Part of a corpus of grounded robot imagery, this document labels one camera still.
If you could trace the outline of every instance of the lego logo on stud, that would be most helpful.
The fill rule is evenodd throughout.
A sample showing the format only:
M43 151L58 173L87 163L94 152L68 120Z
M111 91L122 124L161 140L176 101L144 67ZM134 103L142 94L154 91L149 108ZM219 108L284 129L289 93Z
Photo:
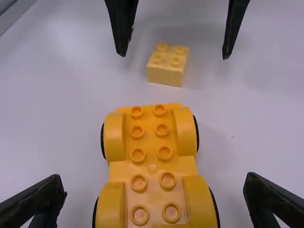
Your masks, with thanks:
M167 191L175 188L176 179L173 172L166 171L160 176L160 186Z
M153 63L160 64L162 61L162 56L160 54L156 54L153 56Z
M167 203L162 208L162 217L169 224L177 223L181 218L181 208L176 203Z
M153 113L157 117L162 117L166 112L166 107L163 106L162 104L158 104L154 107Z
M142 149L134 149L130 153L131 161L135 164L140 164L146 158L146 153Z
M144 205L135 205L131 209L131 221L137 226L144 226L148 223L150 218L149 210Z
M183 47L183 46L175 46L174 52L177 55L181 55L182 53L185 52L185 47Z
M156 126L155 132L157 136L162 138L169 134L169 128L167 125L161 123Z
M133 191L143 193L147 190L148 181L145 176L141 174L136 174L131 178L130 186Z
M167 162L172 157L172 150L168 146L162 146L157 151L157 157L163 162Z
M158 51L165 51L165 50L167 50L167 47L168 46L165 43L160 43L160 44L158 44L156 46L156 50L158 50Z
M173 57L171 59L171 65L173 67L178 67L181 64L181 59L179 57Z
M139 119L143 115L143 109L139 106L135 106L131 109L130 114L133 119Z
M143 128L141 126L134 126L131 130L131 136L135 139L140 139L143 136Z

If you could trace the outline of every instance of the lego brick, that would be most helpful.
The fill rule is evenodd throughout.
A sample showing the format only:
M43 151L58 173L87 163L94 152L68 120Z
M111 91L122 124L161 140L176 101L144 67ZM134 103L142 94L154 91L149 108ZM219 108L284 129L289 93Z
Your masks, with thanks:
M148 82L181 87L189 48L160 43L147 64Z
M193 114L181 104L123 107L106 117L103 143L110 166L109 183L125 183L125 227L202 227L192 226L202 223L193 223L189 215L197 215L193 197L210 197L212 202L210 193L205 194L208 186L201 184L192 190L192 182L184 182L184 177L199 177L196 136ZM193 196L187 196L185 186ZM96 218L99 213L105 212L97 209Z

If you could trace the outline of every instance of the yellow toy car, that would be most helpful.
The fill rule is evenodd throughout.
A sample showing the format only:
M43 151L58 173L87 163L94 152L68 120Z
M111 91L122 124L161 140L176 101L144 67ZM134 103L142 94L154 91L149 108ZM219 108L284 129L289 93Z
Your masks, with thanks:
M102 126L110 166L93 228L219 228L219 215L195 156L199 130L181 104L117 109Z

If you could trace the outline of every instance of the white surface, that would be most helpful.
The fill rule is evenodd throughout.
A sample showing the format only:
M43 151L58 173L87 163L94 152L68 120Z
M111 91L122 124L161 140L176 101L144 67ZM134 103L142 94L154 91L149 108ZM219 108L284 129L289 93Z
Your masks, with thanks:
M301 0L253 0L222 61L228 0L141 0L126 58L102 0L39 0L0 38L0 201L53 173L60 228L90 228L107 183L100 129L124 105L180 102L200 128L197 165L222 227L252 227L242 188L255 171L304 197ZM147 83L160 41L189 46L182 89Z

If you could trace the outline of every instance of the black tire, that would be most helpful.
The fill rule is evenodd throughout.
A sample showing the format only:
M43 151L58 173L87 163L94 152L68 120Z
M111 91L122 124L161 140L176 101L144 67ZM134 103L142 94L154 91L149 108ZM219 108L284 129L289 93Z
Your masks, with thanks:
M104 123L101 127L101 133L100 133L100 145L101 145L101 152L103 153L103 157L105 158L105 145L104 145Z
M195 124L195 131L196 131L196 152L199 151L199 147L200 147L200 133L199 133L199 126L198 126L198 122L196 121L195 116L193 115L193 119L194 119L194 124Z
M215 213L217 215L217 223L218 223L218 228L220 228L220 221L219 221L219 210L218 210L218 207L217 207L217 203L215 201L215 198L214 198L214 195L213 195L213 192L211 190L211 188L209 187L209 190L210 190L210 193L211 193L211 197L212 197L212 201L213 201L213 204L214 204L214 210L215 210Z
M97 211L97 203L98 203L98 198L97 198L96 203L95 203L95 206L94 206L94 211L93 211L93 220L92 220L92 228L95 228L96 211Z

